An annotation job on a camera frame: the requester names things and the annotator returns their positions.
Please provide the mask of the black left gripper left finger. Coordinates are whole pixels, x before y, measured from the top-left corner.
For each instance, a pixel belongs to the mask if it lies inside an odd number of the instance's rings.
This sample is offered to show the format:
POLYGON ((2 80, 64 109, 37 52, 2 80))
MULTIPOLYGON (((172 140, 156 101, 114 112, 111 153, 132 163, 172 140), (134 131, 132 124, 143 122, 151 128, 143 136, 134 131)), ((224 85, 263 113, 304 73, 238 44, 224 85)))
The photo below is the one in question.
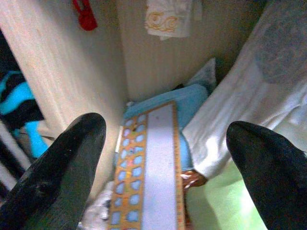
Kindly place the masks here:
POLYGON ((3 230, 74 230, 106 139, 98 113, 77 117, 22 175, 0 209, 3 230))

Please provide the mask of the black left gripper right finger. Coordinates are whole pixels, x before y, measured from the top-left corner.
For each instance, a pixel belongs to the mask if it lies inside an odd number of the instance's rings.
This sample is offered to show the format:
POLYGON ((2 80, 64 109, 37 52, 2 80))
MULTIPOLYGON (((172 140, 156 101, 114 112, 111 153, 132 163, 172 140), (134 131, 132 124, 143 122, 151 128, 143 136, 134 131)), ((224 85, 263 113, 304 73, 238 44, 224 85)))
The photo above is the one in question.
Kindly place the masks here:
POLYGON ((307 155, 284 136, 234 121, 226 145, 269 230, 307 228, 307 155))

